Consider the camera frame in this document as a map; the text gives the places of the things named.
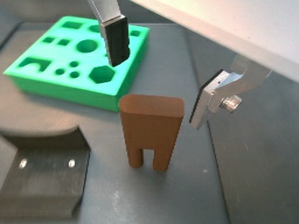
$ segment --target metal plate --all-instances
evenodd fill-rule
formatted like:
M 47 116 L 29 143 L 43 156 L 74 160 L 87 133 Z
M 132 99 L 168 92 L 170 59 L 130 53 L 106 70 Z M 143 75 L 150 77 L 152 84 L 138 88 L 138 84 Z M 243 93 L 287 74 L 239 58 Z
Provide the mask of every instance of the metal plate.
M 232 224 L 299 223 L 299 84 L 274 74 L 210 119 Z
M 106 39 L 108 63 L 115 67 L 130 57 L 127 17 L 122 16 L 103 23 L 100 32 Z
M 17 148 L 0 192 L 0 217 L 71 217 L 90 161 L 80 129 L 53 136 L 0 134 Z
M 99 22 L 122 16 L 118 0 L 88 0 L 88 4 Z

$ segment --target green shape sorter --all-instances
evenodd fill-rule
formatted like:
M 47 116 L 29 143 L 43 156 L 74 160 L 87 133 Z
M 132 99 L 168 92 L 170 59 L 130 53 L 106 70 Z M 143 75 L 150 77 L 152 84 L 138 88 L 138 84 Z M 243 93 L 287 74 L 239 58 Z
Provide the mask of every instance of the green shape sorter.
M 99 21 L 63 17 L 4 74 L 24 92 L 119 111 L 119 99 L 128 92 L 146 53 L 148 31 L 128 26 L 131 55 L 112 67 Z

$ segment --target block slot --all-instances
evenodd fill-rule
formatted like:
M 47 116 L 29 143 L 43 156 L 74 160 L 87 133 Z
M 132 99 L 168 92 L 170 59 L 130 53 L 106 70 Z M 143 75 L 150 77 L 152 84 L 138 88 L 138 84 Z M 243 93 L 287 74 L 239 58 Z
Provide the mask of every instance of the block slot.
M 139 37 L 140 33 L 142 33 L 140 31 L 131 31 L 130 35 L 134 36 L 134 37 Z
M 99 33 L 99 25 L 94 24 L 90 28 L 88 28 L 92 32 L 98 32 Z
M 78 22 L 66 22 L 61 25 L 63 28 L 70 28 L 70 29 L 74 29 L 74 30 L 78 30 L 82 26 L 83 26 L 83 23 L 78 23 Z
M 28 57 L 23 60 L 19 67 L 25 67 L 28 65 L 35 65 L 39 72 L 44 72 L 47 67 L 52 62 L 47 59 L 36 59 L 35 57 Z
M 80 53 L 92 53 L 98 50 L 99 43 L 92 39 L 82 40 L 78 45 L 76 49 Z
M 88 77 L 99 84 L 112 81 L 115 73 L 115 70 L 110 66 L 98 66 L 92 69 Z

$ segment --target metal bracket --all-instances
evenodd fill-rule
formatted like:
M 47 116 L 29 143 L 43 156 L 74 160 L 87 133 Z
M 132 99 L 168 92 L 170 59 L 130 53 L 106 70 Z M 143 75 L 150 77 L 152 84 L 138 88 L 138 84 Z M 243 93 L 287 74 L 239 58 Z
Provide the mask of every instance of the metal bracket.
M 0 131 L 17 148 L 0 191 L 0 217 L 68 218 L 80 203 L 90 146 L 80 128 L 49 134 Z
M 196 129 L 220 108 L 232 113 L 242 102 L 236 95 L 258 87 L 272 72 L 240 55 L 232 62 L 231 71 L 220 70 L 200 88 L 190 120 Z
M 130 57 L 127 17 L 122 15 L 118 0 L 88 0 L 106 40 L 108 63 L 112 67 Z

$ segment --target circular hole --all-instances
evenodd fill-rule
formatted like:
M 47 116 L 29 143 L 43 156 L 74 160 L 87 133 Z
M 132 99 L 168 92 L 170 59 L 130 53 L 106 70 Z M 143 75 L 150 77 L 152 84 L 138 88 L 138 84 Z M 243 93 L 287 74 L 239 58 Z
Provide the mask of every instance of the circular hole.
M 92 39 L 86 39 L 86 40 L 82 40 L 79 43 L 78 43 L 78 50 L 82 52 L 82 53 L 92 53 L 98 50 L 99 48 L 99 44 L 95 40 Z
M 60 68 L 60 69 L 57 69 L 57 70 L 55 71 L 55 73 L 56 73 L 57 75 L 64 74 L 64 72 L 66 72 L 66 71 L 64 71 L 64 69 L 61 69 L 61 68 Z
M 70 73 L 70 77 L 76 79 L 76 78 L 80 77 L 80 73 L 79 72 L 72 72 L 72 73 Z
M 90 28 L 88 28 L 92 32 L 99 32 L 99 25 L 94 24 Z
M 72 62 L 70 63 L 70 66 L 71 66 L 71 67 L 76 67 L 79 64 L 80 64 L 80 63 L 79 63 L 78 61 L 72 61 Z

